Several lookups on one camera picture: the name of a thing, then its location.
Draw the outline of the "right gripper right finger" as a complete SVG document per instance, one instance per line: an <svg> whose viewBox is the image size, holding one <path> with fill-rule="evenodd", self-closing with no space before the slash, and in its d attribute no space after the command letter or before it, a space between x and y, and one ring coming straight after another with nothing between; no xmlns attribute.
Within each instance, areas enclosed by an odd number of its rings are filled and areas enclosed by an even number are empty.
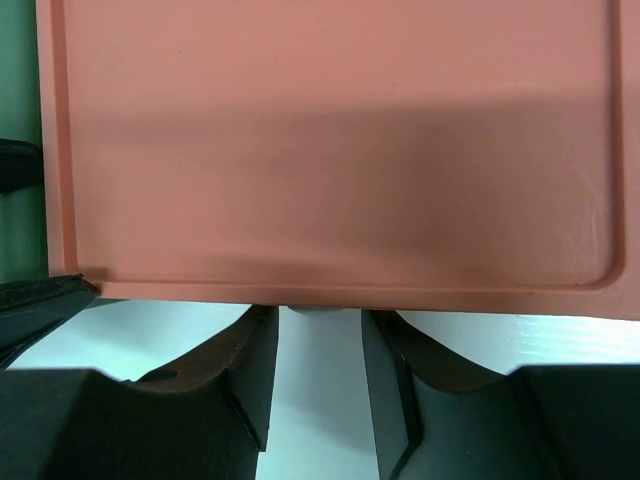
<svg viewBox="0 0 640 480"><path fill-rule="evenodd" d="M382 479L507 479L510 387L395 311L361 313Z"/></svg>

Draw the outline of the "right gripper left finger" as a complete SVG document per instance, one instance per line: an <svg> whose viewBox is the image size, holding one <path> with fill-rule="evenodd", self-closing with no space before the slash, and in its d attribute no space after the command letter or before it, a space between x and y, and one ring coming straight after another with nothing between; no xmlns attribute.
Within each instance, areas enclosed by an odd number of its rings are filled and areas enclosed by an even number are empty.
<svg viewBox="0 0 640 480"><path fill-rule="evenodd" d="M136 393L130 442L167 451L263 451L277 346L277 308L253 305L202 344L128 382Z"/></svg>

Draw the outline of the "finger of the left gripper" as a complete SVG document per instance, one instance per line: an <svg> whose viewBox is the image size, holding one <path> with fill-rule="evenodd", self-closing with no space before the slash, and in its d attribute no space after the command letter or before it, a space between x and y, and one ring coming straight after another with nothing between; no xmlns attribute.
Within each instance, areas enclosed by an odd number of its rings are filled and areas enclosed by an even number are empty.
<svg viewBox="0 0 640 480"><path fill-rule="evenodd" d="M24 280L1 285L1 368L98 298L82 275Z"/></svg>
<svg viewBox="0 0 640 480"><path fill-rule="evenodd" d="M43 183L43 155L34 144L0 140L0 193L10 194Z"/></svg>

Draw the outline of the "green drawer box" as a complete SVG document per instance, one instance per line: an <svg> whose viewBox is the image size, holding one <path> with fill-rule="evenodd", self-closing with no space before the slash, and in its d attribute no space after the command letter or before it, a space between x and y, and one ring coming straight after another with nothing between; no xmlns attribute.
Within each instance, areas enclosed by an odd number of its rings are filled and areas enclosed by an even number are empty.
<svg viewBox="0 0 640 480"><path fill-rule="evenodd" d="M36 7L1 3L1 137L41 145ZM44 190L34 185L1 196L1 281L47 275Z"/></svg>

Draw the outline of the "red drawer box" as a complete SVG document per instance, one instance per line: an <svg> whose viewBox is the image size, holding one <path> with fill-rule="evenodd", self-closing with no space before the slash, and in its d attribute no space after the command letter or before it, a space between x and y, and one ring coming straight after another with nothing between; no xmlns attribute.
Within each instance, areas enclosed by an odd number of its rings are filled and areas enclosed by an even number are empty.
<svg viewBox="0 0 640 480"><path fill-rule="evenodd" d="M635 1L40 1L49 267L637 318Z"/></svg>

